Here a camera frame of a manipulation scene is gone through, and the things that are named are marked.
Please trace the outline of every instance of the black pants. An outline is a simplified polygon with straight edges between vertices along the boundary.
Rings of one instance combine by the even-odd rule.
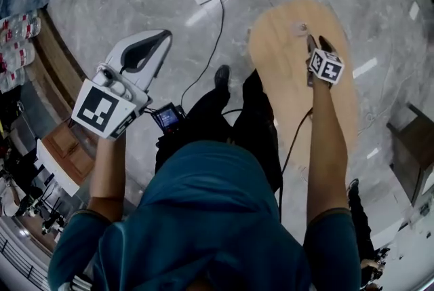
[[[250,151],[259,161],[273,192],[282,184],[274,115],[267,95],[262,90],[258,72],[243,84],[243,110],[231,127],[222,116],[230,98],[227,88],[214,89],[203,96],[187,114],[175,134],[159,140],[155,172],[184,145],[198,140],[227,142]]]
[[[369,227],[368,217],[366,216],[360,201],[357,189],[348,192],[351,216],[357,237],[357,248],[359,250],[360,261],[374,260],[376,253],[371,241],[371,228]],[[366,267],[361,270],[361,285],[365,286],[370,280],[374,268]]]

